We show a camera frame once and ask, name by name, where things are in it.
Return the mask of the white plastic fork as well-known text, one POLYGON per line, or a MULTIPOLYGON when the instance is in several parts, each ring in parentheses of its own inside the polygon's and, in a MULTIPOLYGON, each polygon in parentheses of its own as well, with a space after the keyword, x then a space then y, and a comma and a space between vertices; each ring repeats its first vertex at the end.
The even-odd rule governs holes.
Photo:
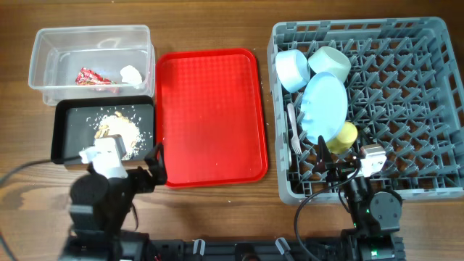
POLYGON ((299 142, 299 136, 297 133, 297 117, 296 117, 296 112, 294 105, 292 103, 287 104, 287 112, 288 116, 290 119, 291 123, 291 131, 292 131, 292 137, 291 137, 291 145, 295 151, 296 154, 300 155, 302 153, 301 145, 299 142))

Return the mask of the light blue plate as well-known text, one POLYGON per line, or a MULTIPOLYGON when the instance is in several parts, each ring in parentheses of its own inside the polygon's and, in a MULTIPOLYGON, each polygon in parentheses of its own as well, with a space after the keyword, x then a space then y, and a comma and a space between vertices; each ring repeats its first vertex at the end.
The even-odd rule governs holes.
POLYGON ((307 84, 300 105, 307 140, 317 145, 319 136, 325 141, 336 137, 347 117, 347 103, 344 84, 329 72, 317 73, 307 84))

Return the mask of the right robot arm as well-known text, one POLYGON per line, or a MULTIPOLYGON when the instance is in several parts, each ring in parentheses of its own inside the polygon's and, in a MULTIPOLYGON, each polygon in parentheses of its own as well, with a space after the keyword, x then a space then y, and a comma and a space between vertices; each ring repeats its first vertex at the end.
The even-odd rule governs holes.
POLYGON ((381 172, 386 152, 379 144, 361 148, 360 156, 335 163, 326 142, 318 137, 315 169, 327 173, 344 192, 353 228, 341 232, 337 247, 341 260, 397 260, 393 233, 399 231, 402 197, 392 190, 374 191, 370 178, 381 172))

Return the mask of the red snack wrapper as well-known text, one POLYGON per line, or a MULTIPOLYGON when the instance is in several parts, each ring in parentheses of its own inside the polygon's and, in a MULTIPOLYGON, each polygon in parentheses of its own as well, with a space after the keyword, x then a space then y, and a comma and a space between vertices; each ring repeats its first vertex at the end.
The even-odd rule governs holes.
POLYGON ((100 74, 85 67, 80 69, 78 76, 75 79, 75 84, 77 86, 94 86, 91 88, 92 91, 110 92, 113 94, 119 93, 119 88, 103 88, 103 86, 115 85, 116 82, 111 81, 108 78, 104 78, 100 76, 100 74))

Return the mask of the white tissue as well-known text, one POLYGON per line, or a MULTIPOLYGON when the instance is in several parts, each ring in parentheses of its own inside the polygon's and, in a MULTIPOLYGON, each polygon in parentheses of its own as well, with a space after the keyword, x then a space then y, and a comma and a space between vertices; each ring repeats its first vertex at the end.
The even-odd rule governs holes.
POLYGON ((123 83, 139 85, 143 83, 140 72, 132 65, 125 66, 120 70, 123 83))

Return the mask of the light blue bowl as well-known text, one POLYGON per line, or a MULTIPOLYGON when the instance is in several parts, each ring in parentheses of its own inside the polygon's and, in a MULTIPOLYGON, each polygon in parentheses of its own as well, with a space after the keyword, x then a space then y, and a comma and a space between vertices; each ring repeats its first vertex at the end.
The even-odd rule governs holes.
POLYGON ((275 66, 278 79, 289 93, 297 92, 310 81, 307 58, 298 49, 278 52, 275 66))

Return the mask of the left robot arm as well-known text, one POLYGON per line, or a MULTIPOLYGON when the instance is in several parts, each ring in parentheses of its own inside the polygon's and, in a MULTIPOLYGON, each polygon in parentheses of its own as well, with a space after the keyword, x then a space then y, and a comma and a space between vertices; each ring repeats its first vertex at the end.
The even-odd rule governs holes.
POLYGON ((125 178, 107 178, 90 163, 88 174, 70 189, 72 226, 60 260, 158 260, 149 235, 122 229, 126 215, 135 210, 137 194, 152 193, 167 183, 164 148, 158 143, 144 159, 147 169, 122 171, 125 178))

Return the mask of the yellow cup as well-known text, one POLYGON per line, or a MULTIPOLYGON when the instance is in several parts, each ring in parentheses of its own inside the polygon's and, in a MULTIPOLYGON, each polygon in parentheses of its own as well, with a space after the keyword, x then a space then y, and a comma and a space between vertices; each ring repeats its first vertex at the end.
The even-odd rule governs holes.
POLYGON ((346 121, 339 134, 326 145, 331 153, 342 154, 356 142, 357 137, 357 127, 353 123, 346 121))

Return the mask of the food scraps rice and peanuts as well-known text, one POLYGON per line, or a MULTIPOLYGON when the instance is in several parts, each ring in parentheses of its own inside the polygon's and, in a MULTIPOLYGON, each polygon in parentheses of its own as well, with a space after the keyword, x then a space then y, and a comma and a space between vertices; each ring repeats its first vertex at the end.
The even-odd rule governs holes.
POLYGON ((141 160, 152 142, 152 106, 149 104, 87 107, 83 117, 84 146, 97 139, 120 136, 125 146, 124 161, 141 160))

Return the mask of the green bowl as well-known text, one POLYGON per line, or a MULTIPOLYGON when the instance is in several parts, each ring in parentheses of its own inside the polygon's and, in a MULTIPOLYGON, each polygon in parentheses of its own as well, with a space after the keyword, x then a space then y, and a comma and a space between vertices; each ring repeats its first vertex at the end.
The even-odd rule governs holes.
POLYGON ((341 51, 329 46, 320 47, 308 58, 307 63, 315 73, 331 73, 342 83, 347 79, 351 70, 349 58, 341 51))

